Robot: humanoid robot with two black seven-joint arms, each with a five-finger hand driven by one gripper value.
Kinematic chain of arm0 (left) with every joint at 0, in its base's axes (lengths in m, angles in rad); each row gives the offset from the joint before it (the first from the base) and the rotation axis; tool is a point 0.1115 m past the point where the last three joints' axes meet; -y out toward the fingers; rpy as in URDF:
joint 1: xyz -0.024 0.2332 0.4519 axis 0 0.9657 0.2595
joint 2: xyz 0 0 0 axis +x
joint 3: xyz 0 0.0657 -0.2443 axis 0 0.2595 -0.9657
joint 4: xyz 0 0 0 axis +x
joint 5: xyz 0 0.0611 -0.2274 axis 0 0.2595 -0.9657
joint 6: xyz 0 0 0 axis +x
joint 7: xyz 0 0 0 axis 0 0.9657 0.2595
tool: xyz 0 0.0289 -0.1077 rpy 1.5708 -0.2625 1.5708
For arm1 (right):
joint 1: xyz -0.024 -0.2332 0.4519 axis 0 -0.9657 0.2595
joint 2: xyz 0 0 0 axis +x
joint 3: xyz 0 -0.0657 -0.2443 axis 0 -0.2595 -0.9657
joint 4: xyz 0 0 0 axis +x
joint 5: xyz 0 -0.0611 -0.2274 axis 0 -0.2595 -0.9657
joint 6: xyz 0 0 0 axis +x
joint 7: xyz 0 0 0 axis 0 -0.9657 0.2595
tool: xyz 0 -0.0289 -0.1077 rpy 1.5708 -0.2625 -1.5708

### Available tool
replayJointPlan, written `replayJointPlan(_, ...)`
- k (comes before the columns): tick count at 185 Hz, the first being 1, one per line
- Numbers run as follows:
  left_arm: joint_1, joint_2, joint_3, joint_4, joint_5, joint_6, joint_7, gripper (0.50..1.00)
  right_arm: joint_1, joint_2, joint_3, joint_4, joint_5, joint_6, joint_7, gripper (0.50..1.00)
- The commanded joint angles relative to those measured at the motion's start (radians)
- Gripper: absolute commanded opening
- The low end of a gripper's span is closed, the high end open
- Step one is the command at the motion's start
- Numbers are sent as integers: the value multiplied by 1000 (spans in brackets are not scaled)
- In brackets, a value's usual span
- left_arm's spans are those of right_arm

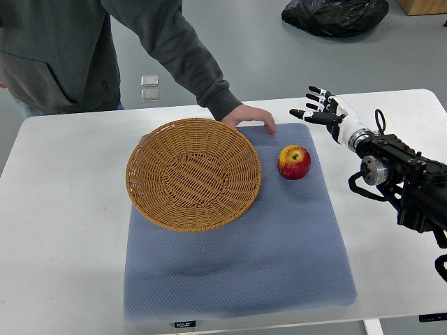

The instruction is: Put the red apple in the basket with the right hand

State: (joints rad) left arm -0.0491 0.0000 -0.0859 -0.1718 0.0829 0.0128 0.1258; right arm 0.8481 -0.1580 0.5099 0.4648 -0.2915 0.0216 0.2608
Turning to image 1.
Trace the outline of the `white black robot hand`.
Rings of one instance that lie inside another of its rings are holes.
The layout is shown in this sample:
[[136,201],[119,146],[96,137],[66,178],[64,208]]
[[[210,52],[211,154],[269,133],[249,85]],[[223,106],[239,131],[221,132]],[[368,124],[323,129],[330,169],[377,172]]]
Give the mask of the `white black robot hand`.
[[345,144],[353,151],[350,140],[365,127],[354,109],[330,91],[315,86],[309,86],[309,90],[311,93],[305,97],[313,103],[306,103],[306,110],[291,109],[289,113],[308,123],[326,126],[335,142]]

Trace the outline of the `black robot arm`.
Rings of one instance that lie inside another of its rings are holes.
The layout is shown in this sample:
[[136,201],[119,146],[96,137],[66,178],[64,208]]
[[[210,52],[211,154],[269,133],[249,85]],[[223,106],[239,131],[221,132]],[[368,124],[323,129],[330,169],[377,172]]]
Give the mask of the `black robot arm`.
[[365,198],[389,202],[397,224],[419,233],[432,232],[446,248],[446,164],[428,159],[394,134],[386,134],[381,110],[374,112],[378,131],[363,131],[353,141],[362,159],[349,188]]

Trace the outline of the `person's bare hand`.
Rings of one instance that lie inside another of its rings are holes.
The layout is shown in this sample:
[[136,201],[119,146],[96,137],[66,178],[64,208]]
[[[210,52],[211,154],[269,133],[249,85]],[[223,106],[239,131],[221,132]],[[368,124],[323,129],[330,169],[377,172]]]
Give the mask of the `person's bare hand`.
[[270,112],[250,105],[241,104],[227,114],[221,122],[235,128],[243,121],[262,121],[268,134],[276,134],[276,123]]

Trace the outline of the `grey hoodie sleeve forearm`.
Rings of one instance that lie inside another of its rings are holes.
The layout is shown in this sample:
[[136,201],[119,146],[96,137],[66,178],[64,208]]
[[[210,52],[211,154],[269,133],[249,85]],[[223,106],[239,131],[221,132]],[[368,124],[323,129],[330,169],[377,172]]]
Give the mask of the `grey hoodie sleeve forearm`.
[[182,14],[181,1],[102,1],[102,7],[132,30],[150,57],[221,121],[242,103],[210,51]]

